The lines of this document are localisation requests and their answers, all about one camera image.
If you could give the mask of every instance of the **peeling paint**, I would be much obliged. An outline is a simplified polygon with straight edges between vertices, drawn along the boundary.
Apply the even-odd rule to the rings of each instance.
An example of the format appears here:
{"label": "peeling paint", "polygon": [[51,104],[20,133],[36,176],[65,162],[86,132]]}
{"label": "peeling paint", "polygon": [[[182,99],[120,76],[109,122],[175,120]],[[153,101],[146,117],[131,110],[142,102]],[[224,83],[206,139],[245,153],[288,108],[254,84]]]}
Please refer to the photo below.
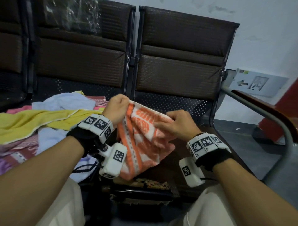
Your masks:
{"label": "peeling paint", "polygon": [[205,0],[192,0],[191,3],[194,4],[197,9],[200,9],[204,5]]}
{"label": "peeling paint", "polygon": [[247,41],[261,41],[261,42],[266,42],[267,41],[267,40],[264,40],[262,38],[258,38],[255,35],[251,35],[248,38],[246,38],[245,40],[247,40]]}
{"label": "peeling paint", "polygon": [[234,14],[236,12],[235,10],[228,10],[226,8],[219,7],[219,6],[216,5],[215,2],[208,5],[208,12],[213,13],[214,11],[227,13],[227,14]]}

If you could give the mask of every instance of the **emergency exit sign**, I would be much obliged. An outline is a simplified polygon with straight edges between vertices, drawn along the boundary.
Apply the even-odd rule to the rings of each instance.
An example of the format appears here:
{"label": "emergency exit sign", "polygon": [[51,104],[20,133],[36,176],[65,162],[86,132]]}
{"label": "emergency exit sign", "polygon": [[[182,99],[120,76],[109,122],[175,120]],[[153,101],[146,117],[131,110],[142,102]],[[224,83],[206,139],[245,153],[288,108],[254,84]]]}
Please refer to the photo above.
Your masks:
{"label": "emergency exit sign", "polygon": [[230,89],[250,94],[274,97],[288,78],[237,69]]}

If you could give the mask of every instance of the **arrow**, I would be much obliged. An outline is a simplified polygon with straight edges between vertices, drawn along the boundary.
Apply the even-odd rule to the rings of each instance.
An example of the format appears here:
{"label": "arrow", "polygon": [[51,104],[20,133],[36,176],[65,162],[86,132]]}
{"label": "arrow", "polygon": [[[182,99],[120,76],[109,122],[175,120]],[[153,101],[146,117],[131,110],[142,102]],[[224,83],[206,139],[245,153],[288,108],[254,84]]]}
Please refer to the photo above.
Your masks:
{"label": "arrow", "polygon": [[242,86],[242,85],[247,86],[248,85],[248,83],[245,83],[245,80],[241,80],[241,81],[237,82],[237,84],[238,84],[238,86]]}

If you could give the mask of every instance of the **black cable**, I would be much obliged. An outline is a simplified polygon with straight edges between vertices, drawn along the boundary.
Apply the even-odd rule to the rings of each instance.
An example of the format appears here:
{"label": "black cable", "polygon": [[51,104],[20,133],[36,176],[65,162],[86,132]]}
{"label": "black cable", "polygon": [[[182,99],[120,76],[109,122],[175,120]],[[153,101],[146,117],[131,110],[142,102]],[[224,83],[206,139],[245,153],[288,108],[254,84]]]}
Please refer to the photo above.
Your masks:
{"label": "black cable", "polygon": [[202,177],[202,178],[200,178],[201,180],[214,180],[214,181],[217,181],[218,182],[218,180],[215,180],[215,179],[212,179],[212,178],[208,178],[208,177]]}
{"label": "black cable", "polygon": [[[92,170],[95,166],[97,166],[97,165],[98,165],[97,162],[95,162],[94,164],[81,165],[81,166],[75,168],[75,169],[72,171],[72,173],[85,173],[85,172],[89,172],[89,171],[91,171],[91,170]],[[79,168],[82,168],[82,167],[85,167],[85,166],[92,166],[92,167],[89,168],[89,169],[78,170]]]}

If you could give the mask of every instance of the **hand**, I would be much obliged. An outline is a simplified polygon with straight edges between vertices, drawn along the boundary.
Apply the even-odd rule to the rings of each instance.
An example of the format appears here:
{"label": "hand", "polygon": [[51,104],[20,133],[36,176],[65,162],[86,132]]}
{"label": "hand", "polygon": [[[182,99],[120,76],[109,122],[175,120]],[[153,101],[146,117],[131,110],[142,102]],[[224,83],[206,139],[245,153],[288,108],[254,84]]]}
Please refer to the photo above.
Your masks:
{"label": "hand", "polygon": [[202,132],[187,111],[172,111],[167,112],[166,115],[175,121],[172,123],[156,122],[154,124],[156,128],[168,131],[184,141],[190,141],[195,135]]}
{"label": "hand", "polygon": [[102,115],[111,120],[113,126],[115,127],[124,119],[128,104],[129,98],[127,96],[122,94],[113,96],[108,105],[105,107]]}

